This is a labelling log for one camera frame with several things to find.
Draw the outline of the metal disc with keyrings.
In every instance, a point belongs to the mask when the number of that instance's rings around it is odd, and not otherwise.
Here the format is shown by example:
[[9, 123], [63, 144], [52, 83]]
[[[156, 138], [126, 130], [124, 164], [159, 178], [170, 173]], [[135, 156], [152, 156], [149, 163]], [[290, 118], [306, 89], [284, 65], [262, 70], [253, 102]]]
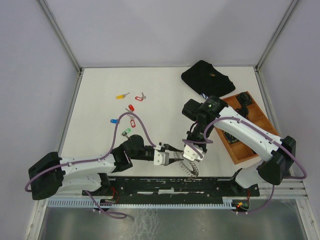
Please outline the metal disc with keyrings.
[[194, 162], [184, 159], [182, 152], [175, 151], [173, 155], [179, 166], [183, 169], [183, 171], [188, 175], [189, 178], [197, 178], [199, 176], [197, 165]]

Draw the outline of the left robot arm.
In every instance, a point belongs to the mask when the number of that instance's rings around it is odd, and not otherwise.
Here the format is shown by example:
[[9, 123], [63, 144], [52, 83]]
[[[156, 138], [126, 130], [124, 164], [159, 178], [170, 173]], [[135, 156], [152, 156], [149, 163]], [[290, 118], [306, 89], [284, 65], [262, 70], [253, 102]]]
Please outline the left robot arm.
[[151, 161], [156, 166], [167, 166], [182, 159], [183, 151], [169, 144], [145, 145], [140, 135], [132, 135], [107, 157], [88, 158], [59, 157], [50, 152], [28, 169], [29, 183], [25, 191], [35, 201], [56, 194], [106, 195], [111, 189], [108, 175], [123, 172], [133, 167], [133, 160]]

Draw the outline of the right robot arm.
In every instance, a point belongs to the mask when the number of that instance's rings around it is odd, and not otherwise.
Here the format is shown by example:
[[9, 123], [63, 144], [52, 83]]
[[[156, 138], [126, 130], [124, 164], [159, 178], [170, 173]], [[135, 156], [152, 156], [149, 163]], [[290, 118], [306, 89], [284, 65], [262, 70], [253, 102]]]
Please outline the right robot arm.
[[288, 176], [296, 154], [296, 140], [291, 136], [282, 138], [262, 129], [216, 96], [210, 96], [204, 103], [190, 99], [184, 104], [182, 114], [196, 123], [183, 140], [183, 158], [186, 160], [203, 160], [207, 144], [212, 143], [209, 136], [213, 129], [231, 134], [261, 158], [258, 163], [235, 174], [235, 179], [229, 183], [234, 195], [240, 196], [252, 185], [263, 181], [278, 186]]

